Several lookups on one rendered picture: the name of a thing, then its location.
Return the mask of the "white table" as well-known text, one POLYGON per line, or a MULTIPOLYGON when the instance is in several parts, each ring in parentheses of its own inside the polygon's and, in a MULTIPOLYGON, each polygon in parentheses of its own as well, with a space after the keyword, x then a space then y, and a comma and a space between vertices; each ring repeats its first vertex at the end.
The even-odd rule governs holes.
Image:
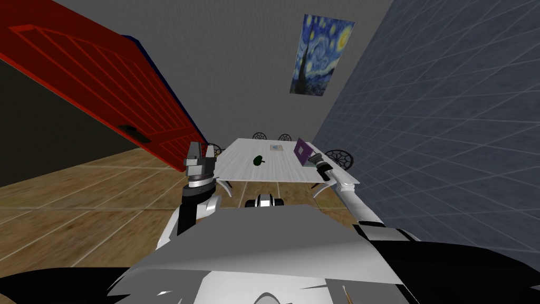
POLYGON ((215 177, 220 181, 323 183, 316 167, 302 167, 293 150, 296 142, 238 138, 218 157, 215 177), (283 151, 270 151, 270 145, 282 145, 283 151), (265 162, 253 165, 262 155, 265 162))

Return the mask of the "purple laptop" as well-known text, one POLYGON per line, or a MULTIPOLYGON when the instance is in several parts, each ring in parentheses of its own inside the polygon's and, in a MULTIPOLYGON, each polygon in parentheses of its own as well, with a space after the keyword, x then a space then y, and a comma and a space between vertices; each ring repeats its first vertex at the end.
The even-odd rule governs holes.
POLYGON ((301 138, 297 139, 293 150, 297 160, 302 167, 315 167, 316 165, 309 159, 316 154, 314 149, 301 138))

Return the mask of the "red panelled door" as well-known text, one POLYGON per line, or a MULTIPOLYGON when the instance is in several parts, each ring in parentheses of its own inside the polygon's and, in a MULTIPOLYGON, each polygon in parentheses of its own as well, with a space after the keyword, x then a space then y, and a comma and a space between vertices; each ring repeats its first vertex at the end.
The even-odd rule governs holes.
POLYGON ((0 59, 178 171, 204 141, 138 42, 53 0, 0 0, 0 59))

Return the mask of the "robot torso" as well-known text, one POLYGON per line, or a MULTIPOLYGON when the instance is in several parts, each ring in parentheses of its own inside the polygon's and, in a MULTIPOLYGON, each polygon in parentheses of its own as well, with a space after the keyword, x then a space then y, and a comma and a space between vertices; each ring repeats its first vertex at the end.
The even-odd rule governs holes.
POLYGON ((409 304, 374 245, 310 205, 219 209, 177 236, 172 217, 156 250, 110 291, 118 304, 409 304))

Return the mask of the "blue swirling night sky painting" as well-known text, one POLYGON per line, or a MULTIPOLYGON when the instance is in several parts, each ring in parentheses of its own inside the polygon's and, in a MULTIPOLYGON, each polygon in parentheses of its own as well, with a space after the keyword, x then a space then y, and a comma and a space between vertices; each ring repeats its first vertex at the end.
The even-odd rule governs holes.
POLYGON ((354 26, 354 21, 304 16, 290 93, 324 95, 354 26))

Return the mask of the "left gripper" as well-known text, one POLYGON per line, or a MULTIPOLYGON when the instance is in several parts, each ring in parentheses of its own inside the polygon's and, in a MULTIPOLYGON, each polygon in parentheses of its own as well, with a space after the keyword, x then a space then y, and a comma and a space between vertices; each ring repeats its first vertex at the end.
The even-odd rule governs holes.
POLYGON ((203 157, 201 143, 192 141, 188 149, 187 158, 184 159, 186 176, 188 176, 189 180, 212 178, 214 176, 216 160, 214 145, 206 146, 205 157, 203 157))

